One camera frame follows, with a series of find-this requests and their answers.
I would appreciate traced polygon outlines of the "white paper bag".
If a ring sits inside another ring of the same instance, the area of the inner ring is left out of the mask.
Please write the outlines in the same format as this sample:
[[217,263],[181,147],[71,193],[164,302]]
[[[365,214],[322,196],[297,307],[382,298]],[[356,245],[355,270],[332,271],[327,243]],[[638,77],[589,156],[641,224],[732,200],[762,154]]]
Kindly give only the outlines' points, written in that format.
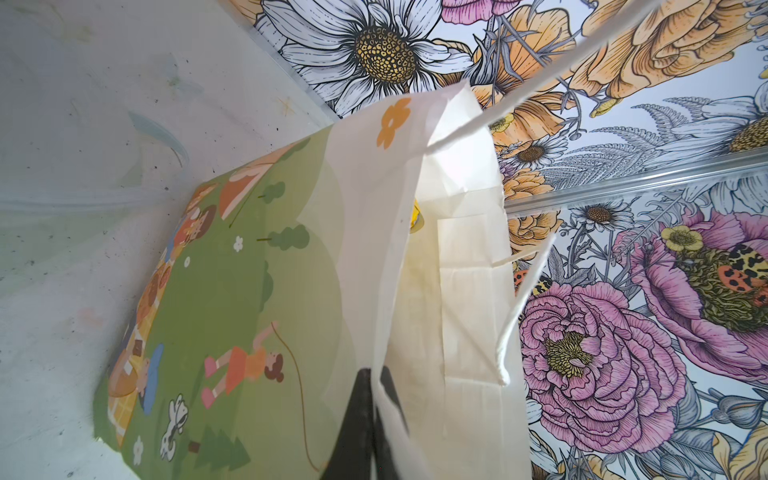
[[[576,68],[652,3],[265,1],[338,121],[197,187],[94,401],[142,479],[321,479],[362,368],[401,479],[527,479],[498,158],[566,130]],[[424,226],[410,233],[414,201]]]

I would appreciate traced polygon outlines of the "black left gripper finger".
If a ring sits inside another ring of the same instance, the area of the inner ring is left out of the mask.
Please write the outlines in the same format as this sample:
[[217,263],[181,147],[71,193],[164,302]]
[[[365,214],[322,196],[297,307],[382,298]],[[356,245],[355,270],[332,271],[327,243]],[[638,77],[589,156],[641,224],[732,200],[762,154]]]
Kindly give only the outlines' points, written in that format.
[[371,369],[357,372],[337,440],[321,479],[401,479],[385,427],[374,409]]

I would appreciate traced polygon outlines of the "yellow snack packet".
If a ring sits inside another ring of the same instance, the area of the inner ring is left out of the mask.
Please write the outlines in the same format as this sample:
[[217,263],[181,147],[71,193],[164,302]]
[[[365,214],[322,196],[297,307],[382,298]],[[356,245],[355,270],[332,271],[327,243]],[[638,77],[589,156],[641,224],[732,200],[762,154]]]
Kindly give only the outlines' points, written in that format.
[[424,217],[422,215],[418,202],[414,201],[411,222],[410,222],[410,233],[414,234],[418,232],[420,229],[423,228],[423,226],[424,226]]

